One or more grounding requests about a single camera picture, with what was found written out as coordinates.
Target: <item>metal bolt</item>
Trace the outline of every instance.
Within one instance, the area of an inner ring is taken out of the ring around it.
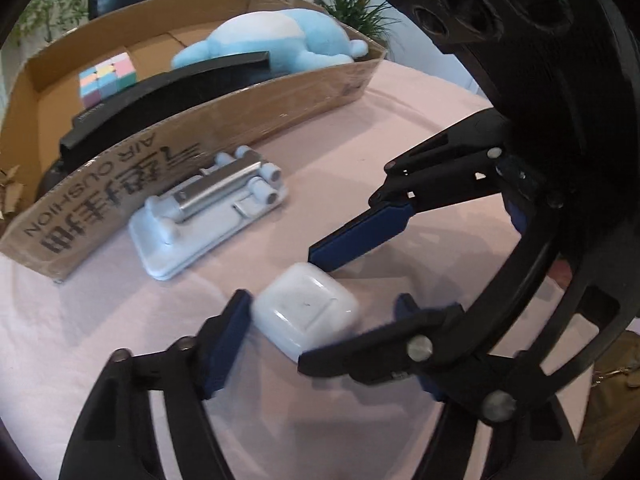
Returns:
[[[193,336],[186,335],[178,339],[176,344],[180,350],[189,350],[196,345],[196,339]]]
[[[119,363],[122,361],[126,361],[127,359],[129,359],[131,357],[131,350],[127,349],[127,348],[119,348],[118,350],[116,350],[113,354],[111,354],[111,360],[114,363]]]
[[[433,354],[433,343],[425,335],[414,336],[406,344],[406,353],[412,361],[426,361]]]
[[[489,158],[499,158],[502,155],[502,148],[491,148],[486,152],[486,156]]]
[[[516,399],[502,390],[495,390],[482,401],[482,415],[491,422],[505,422],[516,411]]]
[[[561,209],[564,207],[564,196],[559,191],[552,191],[546,196],[546,203],[551,209]]]

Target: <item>cardboard box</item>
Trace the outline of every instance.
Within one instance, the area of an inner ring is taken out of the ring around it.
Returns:
[[[128,52],[139,79],[170,70],[184,46],[220,23],[254,10],[306,7],[303,0],[149,0],[89,22],[49,45],[18,74],[0,131],[0,168],[20,165],[23,213],[0,251],[56,280],[66,278],[126,224],[147,196],[212,164],[213,155],[360,98],[385,50],[367,40],[356,63],[289,75],[228,94],[155,124],[102,152],[33,203],[58,141],[81,112],[78,74]]]

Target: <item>table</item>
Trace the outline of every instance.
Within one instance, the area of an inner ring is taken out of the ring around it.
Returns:
[[[309,245],[366,209],[386,161],[489,105],[383,62],[361,100],[257,147],[283,169],[288,203],[169,282],[145,274],[124,229],[61,285],[0,256],[0,415],[34,469],[57,478],[78,413],[114,349],[159,351],[220,313],[236,288],[259,293],[305,261]],[[421,306],[469,306],[517,240],[494,196],[418,215],[334,276],[360,301],[367,330],[392,320],[400,292]],[[526,348],[560,296],[546,280],[495,353]],[[574,319],[546,371],[594,334]],[[586,372],[560,395],[575,433],[589,389]],[[409,479],[441,408],[415,378],[367,388],[299,376],[255,328],[226,388],[205,406],[238,480]],[[179,478],[161,394],[152,394],[152,408],[167,478]],[[479,478],[489,435],[479,428],[466,480]]]

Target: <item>white plastic device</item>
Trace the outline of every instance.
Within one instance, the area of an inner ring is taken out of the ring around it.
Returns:
[[[215,166],[200,170],[161,196],[148,197],[130,218],[129,233],[151,277],[172,278],[287,197],[280,168],[262,161],[247,146],[238,148],[235,155],[217,154]],[[218,170],[245,156],[252,164],[215,179]]]
[[[293,362],[353,333],[358,300],[310,263],[289,267],[252,304],[254,325]]]

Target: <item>plush toy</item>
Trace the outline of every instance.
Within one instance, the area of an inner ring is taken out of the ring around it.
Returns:
[[[268,51],[275,75],[292,74],[352,63],[369,46],[349,40],[331,17],[309,9],[264,10],[241,14],[220,25],[206,40],[179,52],[172,60],[180,68],[231,54]]]

